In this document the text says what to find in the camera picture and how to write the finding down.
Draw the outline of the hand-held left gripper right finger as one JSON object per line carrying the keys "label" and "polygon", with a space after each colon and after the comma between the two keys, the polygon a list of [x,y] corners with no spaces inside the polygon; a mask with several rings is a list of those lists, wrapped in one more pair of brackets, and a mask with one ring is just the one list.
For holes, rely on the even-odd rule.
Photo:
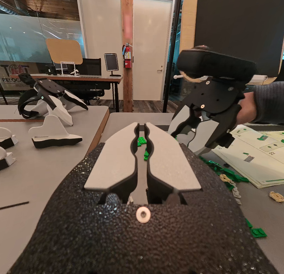
{"label": "hand-held left gripper right finger", "polygon": [[173,195],[178,204],[186,204],[183,193],[201,191],[193,169],[178,141],[167,132],[147,122],[147,201],[162,204]]}

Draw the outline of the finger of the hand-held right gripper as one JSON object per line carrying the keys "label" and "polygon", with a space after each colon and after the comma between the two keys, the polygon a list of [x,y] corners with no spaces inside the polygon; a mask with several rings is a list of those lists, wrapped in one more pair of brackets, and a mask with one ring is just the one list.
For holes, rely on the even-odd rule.
{"label": "finger of the hand-held right gripper", "polygon": [[197,126],[201,123],[201,111],[180,105],[170,123],[168,134],[178,139],[194,139]]}
{"label": "finger of the hand-held right gripper", "polygon": [[210,152],[212,148],[207,147],[206,145],[218,125],[219,123],[213,120],[200,122],[196,128],[194,137],[187,145],[189,150],[191,150],[196,156],[201,156]]}

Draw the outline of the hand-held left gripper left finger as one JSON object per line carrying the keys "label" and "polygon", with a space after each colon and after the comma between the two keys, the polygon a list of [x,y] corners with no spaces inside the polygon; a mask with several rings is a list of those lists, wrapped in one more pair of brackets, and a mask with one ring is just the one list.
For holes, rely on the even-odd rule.
{"label": "hand-held left gripper left finger", "polygon": [[138,182],[138,164],[135,153],[139,124],[131,123],[106,140],[98,159],[84,185],[85,190],[116,194],[123,204]]}

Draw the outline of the pile of green building bricks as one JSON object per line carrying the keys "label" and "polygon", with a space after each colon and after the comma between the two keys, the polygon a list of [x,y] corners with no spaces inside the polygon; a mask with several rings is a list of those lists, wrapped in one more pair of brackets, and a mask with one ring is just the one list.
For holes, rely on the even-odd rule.
{"label": "pile of green building bricks", "polygon": [[[137,141],[137,146],[140,147],[144,144],[146,144],[146,140],[144,137],[139,137],[138,141]],[[149,153],[147,152],[147,148],[145,147],[145,153],[144,153],[144,161],[147,161],[149,157]],[[231,179],[231,183],[228,182],[224,182],[225,185],[227,186],[227,188],[229,189],[229,191],[232,192],[236,202],[239,205],[242,205],[240,198],[241,195],[239,194],[239,191],[236,187],[236,183],[240,183],[240,182],[249,182],[249,180],[245,177],[239,176],[237,175],[235,172],[233,172],[232,170],[226,168],[226,167],[221,167],[218,163],[214,162],[214,161],[207,161],[206,159],[204,159],[202,156],[199,156],[199,158],[209,167],[211,168],[218,176],[220,174],[225,174],[229,179]],[[151,193],[148,191],[148,189],[146,189],[146,195],[147,195],[147,201],[150,204],[162,204],[163,201],[162,199],[158,198],[158,197],[153,197],[151,195]]]}

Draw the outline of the pale green instruction booklet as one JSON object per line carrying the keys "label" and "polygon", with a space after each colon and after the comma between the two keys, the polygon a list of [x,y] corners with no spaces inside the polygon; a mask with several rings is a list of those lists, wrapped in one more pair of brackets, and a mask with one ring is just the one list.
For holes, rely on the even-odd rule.
{"label": "pale green instruction booklet", "polygon": [[255,187],[284,183],[284,131],[257,131],[257,126],[238,125],[230,134],[235,139],[229,148],[212,150]]}

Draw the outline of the person's right forearm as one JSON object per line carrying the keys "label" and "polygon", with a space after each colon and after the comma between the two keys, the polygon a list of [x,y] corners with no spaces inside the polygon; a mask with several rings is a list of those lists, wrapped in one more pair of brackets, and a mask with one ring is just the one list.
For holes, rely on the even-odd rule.
{"label": "person's right forearm", "polygon": [[284,124],[284,82],[254,87],[256,118],[251,123]]}

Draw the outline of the wooden panel desk lamp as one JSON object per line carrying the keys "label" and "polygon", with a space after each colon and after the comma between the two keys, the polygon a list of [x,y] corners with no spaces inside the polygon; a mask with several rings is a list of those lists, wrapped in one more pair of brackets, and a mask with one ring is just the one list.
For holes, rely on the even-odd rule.
{"label": "wooden panel desk lamp", "polygon": [[79,76],[79,71],[76,65],[83,63],[83,57],[80,45],[75,40],[67,39],[46,39],[45,40],[51,60],[60,64],[61,75],[63,73],[63,65],[73,65],[74,70],[71,73],[74,76]]}

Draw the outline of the person's right hand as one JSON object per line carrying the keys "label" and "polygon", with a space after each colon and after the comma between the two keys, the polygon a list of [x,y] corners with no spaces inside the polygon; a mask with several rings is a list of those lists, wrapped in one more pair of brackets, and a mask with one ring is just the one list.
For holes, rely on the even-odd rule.
{"label": "person's right hand", "polygon": [[244,96],[239,103],[241,109],[237,114],[236,125],[251,123],[257,116],[254,92],[247,92]]}

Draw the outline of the black pole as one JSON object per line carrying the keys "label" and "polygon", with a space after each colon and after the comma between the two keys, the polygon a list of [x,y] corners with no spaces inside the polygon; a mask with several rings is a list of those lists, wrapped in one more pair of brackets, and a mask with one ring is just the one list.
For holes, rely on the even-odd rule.
{"label": "black pole", "polygon": [[170,45],[170,53],[169,53],[169,63],[168,69],[166,71],[166,79],[165,79],[165,89],[164,89],[164,103],[163,103],[163,113],[167,112],[168,106],[168,97],[169,97],[169,88],[170,88],[170,81],[171,81],[171,73],[173,67],[173,59],[174,59],[174,51],[176,45],[176,35],[177,35],[177,28],[178,28],[178,21],[179,21],[179,13],[180,13],[180,6],[181,0],[175,0],[174,6],[174,13],[173,13],[173,24],[172,24],[172,32],[171,32],[171,45]]}

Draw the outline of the red fire extinguisher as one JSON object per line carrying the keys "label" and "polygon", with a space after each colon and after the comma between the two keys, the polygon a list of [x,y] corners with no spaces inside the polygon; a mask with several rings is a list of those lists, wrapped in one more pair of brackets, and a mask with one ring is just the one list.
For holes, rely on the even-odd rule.
{"label": "red fire extinguisher", "polygon": [[127,69],[132,68],[131,48],[132,48],[132,45],[130,45],[129,43],[125,43],[122,46],[123,65],[124,65],[124,68],[127,68]]}

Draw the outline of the brown top office table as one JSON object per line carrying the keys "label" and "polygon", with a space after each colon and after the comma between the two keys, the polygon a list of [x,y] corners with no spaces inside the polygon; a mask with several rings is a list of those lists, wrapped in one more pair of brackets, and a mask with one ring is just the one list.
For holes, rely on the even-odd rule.
{"label": "brown top office table", "polygon": [[66,89],[87,89],[87,90],[110,90],[113,85],[113,104],[115,110],[119,112],[119,95],[118,84],[122,81],[121,76],[95,76],[95,75],[47,75],[47,74],[31,74],[33,79],[46,78],[52,80]]}

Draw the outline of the tablet on black stand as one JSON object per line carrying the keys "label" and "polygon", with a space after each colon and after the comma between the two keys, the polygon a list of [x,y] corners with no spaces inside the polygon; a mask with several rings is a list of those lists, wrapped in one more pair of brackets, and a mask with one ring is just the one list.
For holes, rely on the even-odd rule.
{"label": "tablet on black stand", "polygon": [[118,58],[116,53],[105,53],[105,64],[107,72],[111,72],[110,76],[121,77],[119,74],[113,74],[113,71],[119,71]]}

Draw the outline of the black office chair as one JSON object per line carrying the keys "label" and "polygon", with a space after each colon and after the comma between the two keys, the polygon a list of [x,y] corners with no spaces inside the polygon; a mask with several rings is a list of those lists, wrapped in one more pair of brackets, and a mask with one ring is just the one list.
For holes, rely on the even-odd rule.
{"label": "black office chair", "polygon": [[[85,59],[83,63],[76,66],[80,75],[101,75],[101,59]],[[99,99],[105,95],[108,84],[102,81],[74,81],[74,89],[71,91],[89,105],[90,100]]]}

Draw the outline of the green square brick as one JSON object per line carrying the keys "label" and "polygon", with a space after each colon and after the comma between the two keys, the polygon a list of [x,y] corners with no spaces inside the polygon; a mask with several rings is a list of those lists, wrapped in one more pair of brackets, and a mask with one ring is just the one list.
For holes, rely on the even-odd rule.
{"label": "green square brick", "polygon": [[267,234],[264,232],[262,228],[251,228],[250,229],[251,234],[254,238],[265,238],[267,237]]}

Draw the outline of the printed cardboard box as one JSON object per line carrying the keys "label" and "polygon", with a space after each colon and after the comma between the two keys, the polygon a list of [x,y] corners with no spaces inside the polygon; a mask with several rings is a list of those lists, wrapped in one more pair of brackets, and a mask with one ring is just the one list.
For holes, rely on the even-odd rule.
{"label": "printed cardboard box", "polygon": [[0,65],[0,83],[4,91],[26,91],[29,85],[23,83],[18,74],[28,73],[29,66],[16,63]]}

